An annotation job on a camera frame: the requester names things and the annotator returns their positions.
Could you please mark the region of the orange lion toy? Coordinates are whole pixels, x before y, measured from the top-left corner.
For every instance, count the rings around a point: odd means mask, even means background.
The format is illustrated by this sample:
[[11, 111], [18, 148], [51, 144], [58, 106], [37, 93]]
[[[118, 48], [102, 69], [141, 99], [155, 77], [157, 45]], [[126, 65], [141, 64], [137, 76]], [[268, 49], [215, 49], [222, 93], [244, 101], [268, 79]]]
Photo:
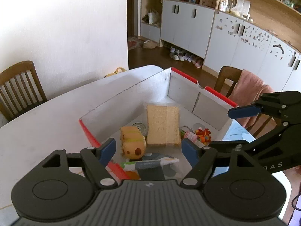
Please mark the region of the orange lion toy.
[[205, 129], [198, 128], [194, 133], [197, 135], [198, 140], [202, 144], [208, 146], [211, 143], [211, 132], [209, 131], [208, 128]]

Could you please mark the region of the toothpaste tube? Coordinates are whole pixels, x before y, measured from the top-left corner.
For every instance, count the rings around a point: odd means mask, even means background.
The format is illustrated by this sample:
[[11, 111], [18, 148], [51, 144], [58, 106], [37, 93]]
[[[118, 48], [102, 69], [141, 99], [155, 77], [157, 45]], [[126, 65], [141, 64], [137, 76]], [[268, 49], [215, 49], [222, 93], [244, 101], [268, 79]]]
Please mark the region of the toothpaste tube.
[[143, 161], [132, 161], [121, 163], [121, 168], [124, 171], [135, 171], [141, 169], [151, 169], [156, 167], [162, 167], [165, 165], [175, 164], [179, 162], [178, 158], [173, 157], [162, 157], [155, 160], [143, 160]]

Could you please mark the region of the yellow pig plush toy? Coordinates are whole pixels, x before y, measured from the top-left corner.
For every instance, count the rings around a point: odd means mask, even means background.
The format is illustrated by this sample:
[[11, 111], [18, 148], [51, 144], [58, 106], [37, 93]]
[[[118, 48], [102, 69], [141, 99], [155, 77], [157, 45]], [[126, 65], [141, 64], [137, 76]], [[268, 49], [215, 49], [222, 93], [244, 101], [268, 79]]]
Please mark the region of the yellow pig plush toy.
[[130, 160], [139, 160], [145, 154], [146, 141], [139, 129], [135, 126], [120, 128], [122, 154]]

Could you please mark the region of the bagged bread slice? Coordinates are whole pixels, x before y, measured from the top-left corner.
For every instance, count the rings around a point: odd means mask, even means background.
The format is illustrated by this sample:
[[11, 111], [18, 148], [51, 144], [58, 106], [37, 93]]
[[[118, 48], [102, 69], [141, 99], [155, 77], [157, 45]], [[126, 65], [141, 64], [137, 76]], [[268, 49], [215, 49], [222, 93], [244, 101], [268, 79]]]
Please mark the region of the bagged bread slice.
[[180, 109], [177, 106], [147, 105], [148, 145], [180, 146]]

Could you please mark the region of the red cardboard box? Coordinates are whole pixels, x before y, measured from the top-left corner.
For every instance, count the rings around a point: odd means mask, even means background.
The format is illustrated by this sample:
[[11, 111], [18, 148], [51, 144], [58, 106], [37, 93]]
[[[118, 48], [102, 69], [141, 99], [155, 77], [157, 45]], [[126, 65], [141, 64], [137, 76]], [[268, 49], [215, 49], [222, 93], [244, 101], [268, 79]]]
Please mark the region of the red cardboard box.
[[182, 138], [198, 147], [222, 140], [236, 106], [170, 68], [116, 90], [79, 122], [94, 147], [114, 139], [102, 163], [116, 180], [181, 180], [194, 166]]

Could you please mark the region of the pink towel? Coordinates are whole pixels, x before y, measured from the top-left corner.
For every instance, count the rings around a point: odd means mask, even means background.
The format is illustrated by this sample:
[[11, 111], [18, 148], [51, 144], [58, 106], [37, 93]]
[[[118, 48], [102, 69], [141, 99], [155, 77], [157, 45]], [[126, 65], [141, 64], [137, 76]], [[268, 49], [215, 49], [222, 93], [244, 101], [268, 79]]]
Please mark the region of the pink towel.
[[241, 76], [229, 96], [239, 107], [250, 105], [259, 99], [261, 94], [272, 93], [274, 90], [255, 74], [243, 70]]

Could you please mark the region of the white storage cabinet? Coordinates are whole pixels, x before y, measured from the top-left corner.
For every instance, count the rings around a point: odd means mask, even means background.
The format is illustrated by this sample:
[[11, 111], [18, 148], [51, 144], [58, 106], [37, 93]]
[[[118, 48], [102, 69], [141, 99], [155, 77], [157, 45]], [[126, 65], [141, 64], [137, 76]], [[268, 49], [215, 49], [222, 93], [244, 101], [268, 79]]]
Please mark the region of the white storage cabinet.
[[163, 0], [161, 39], [204, 69], [248, 70], [275, 91], [300, 90], [300, 13], [282, 0], [217, 0], [215, 8]]

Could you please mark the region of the brown wooden chair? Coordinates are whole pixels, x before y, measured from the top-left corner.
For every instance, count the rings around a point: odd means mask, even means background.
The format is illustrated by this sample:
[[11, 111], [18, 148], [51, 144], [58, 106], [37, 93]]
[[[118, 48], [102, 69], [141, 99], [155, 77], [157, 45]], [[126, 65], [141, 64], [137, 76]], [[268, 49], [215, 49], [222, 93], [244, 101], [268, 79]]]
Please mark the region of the brown wooden chair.
[[1, 72], [1, 114], [12, 121], [47, 101], [34, 63], [22, 61]]

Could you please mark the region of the white tote bag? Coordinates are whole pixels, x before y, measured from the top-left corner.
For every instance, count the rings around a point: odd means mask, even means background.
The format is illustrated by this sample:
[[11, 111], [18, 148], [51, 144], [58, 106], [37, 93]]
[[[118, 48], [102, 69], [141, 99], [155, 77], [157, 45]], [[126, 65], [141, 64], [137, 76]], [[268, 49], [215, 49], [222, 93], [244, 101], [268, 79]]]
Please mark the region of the white tote bag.
[[155, 10], [151, 9], [148, 13], [149, 24], [157, 24], [160, 22], [160, 14]]

